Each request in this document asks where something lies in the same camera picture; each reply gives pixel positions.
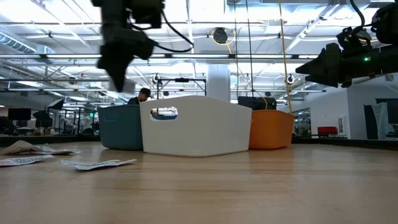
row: ceiling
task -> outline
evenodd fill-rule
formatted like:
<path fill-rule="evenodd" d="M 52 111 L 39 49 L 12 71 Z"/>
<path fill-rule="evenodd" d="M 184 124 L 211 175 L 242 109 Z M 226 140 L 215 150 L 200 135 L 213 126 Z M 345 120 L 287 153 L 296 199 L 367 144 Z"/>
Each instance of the ceiling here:
<path fill-rule="evenodd" d="M 281 30 L 277 1 L 262 3 L 261 0 L 248 0 L 247 9 L 246 1 L 237 1 L 236 5 L 232 2 L 231 0 L 166 0 L 165 14 L 179 32 L 194 40 L 193 54 L 230 53 L 227 46 L 218 45 L 211 38 L 211 33 L 216 27 L 226 29 L 233 54 L 281 54 L 282 39 L 279 37 Z M 286 2 L 282 5 L 282 17 L 285 21 L 287 54 L 317 55 L 326 44 L 336 42 L 335 35 L 344 27 L 360 24 L 359 16 L 350 5 L 331 4 L 339 1 L 286 0 L 282 2 Z M 356 0 L 356 2 L 369 23 L 378 9 L 377 3 L 385 1 Z M 108 78 L 103 70 L 95 68 L 95 59 L 74 58 L 73 56 L 97 54 L 102 42 L 100 9 L 93 7 L 90 0 L 40 2 L 39 0 L 2 0 L 0 8 L 0 34 L 6 34 L 32 49 L 42 49 L 46 46 L 53 50 L 51 53 L 70 55 L 68 58 L 57 58 L 52 61 L 52 64 L 27 59 L 2 59 L 0 62 L 2 62 L 3 72 L 0 76 L 25 79 L 45 77 L 53 81 L 39 83 L 39 85 L 51 88 L 83 89 L 95 86 L 106 89 L 108 87 L 108 82 L 102 81 L 78 82 L 73 86 L 68 82 L 57 82 L 59 79 L 69 77 L 89 80 Z M 170 49 L 189 48 L 189 45 L 166 24 L 161 29 L 148 30 L 147 35 Z M 154 53 L 162 54 L 165 51 L 155 49 Z M 0 54 L 21 54 L 21 52 L 0 44 Z M 306 61 L 308 60 L 288 60 L 287 72 L 296 77 L 294 88 L 323 88 L 320 85 L 306 84 L 301 75 L 295 74 L 295 69 Z M 215 59 L 153 58 L 148 62 L 136 60 L 129 67 L 127 77 L 139 86 L 153 88 L 150 80 L 155 74 L 162 78 L 206 78 L 209 63 L 227 63 L 231 75 L 237 75 L 237 65 L 234 60 L 220 62 Z M 285 88 L 283 60 L 255 60 L 254 63 L 241 60 L 238 61 L 238 65 L 244 74 L 253 75 L 253 84 L 257 89 Z M 25 84 L 11 83 L 13 88 L 36 88 L 34 85 Z M 199 87 L 194 83 L 184 85 L 171 83 L 168 87 L 171 89 L 198 88 L 196 94 L 201 94 Z M 249 88 L 249 85 L 243 77 L 240 77 L 238 87 L 245 89 Z M 96 92 L 87 92 L 84 95 L 91 100 L 103 100 L 98 98 L 99 95 Z M 281 96 L 283 99 L 280 93 L 275 93 L 275 96 L 278 98 Z"/>

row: crumpled paper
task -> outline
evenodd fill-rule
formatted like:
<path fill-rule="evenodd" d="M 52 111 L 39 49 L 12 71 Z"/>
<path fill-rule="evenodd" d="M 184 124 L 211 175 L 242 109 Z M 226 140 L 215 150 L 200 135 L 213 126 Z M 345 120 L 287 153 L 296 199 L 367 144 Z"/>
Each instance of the crumpled paper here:
<path fill-rule="evenodd" d="M 78 151 L 74 150 L 55 150 L 46 145 L 34 146 L 22 140 L 15 142 L 5 149 L 0 149 L 0 155 L 70 155 L 78 153 Z"/>
<path fill-rule="evenodd" d="M 72 166 L 74 168 L 77 168 L 78 170 L 92 170 L 100 167 L 116 167 L 125 164 L 134 164 L 136 161 L 136 159 L 131 159 L 128 161 L 110 160 L 104 162 L 75 162 L 61 160 L 61 164 L 65 166 Z"/>

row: bin handle cutout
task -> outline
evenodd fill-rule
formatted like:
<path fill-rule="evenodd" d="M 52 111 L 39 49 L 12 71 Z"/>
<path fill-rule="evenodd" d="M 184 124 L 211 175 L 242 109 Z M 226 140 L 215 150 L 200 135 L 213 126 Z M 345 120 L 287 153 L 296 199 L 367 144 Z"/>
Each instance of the bin handle cutout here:
<path fill-rule="evenodd" d="M 178 111 L 176 107 L 153 108 L 149 113 L 150 119 L 153 121 L 172 121 L 177 119 Z"/>

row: printed receipt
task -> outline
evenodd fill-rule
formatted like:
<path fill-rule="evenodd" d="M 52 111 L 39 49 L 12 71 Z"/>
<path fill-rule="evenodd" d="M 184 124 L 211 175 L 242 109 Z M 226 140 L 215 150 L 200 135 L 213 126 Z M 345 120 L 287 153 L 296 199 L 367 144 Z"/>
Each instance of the printed receipt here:
<path fill-rule="evenodd" d="M 20 157 L 0 160 L 0 167 L 3 166 L 21 166 L 31 164 L 34 162 L 40 162 L 44 159 L 54 158 L 51 155 L 46 156 L 32 156 L 32 157 Z"/>
<path fill-rule="evenodd" d="M 74 162 L 61 160 L 61 164 L 65 166 L 72 166 L 78 170 L 92 170 L 100 167 L 116 167 L 125 164 L 134 164 L 136 161 L 136 159 L 131 159 L 128 161 L 110 160 L 104 162 Z"/>

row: paper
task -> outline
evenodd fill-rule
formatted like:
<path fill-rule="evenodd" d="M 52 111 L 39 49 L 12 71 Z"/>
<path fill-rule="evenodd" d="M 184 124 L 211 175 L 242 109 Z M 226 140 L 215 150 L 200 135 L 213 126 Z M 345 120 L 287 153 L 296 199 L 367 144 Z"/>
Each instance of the paper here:
<path fill-rule="evenodd" d="M 0 160 L 0 167 L 2 166 L 21 166 L 31 164 L 34 162 L 40 162 L 44 159 L 54 158 L 51 155 L 46 156 L 32 156 L 32 157 L 20 157 Z"/>
<path fill-rule="evenodd" d="M 36 154 L 36 155 L 69 155 L 78 154 L 73 150 L 55 150 L 49 146 L 34 146 L 31 143 L 19 140 L 13 145 L 1 150 L 0 155 L 21 155 L 21 154 Z"/>
<path fill-rule="evenodd" d="M 136 159 L 131 159 L 128 161 L 110 160 L 104 162 L 74 162 L 74 161 L 61 160 L 61 164 L 66 166 L 73 166 L 78 170 L 91 170 L 100 167 L 115 167 L 125 164 L 134 164 L 136 161 L 137 161 Z"/>

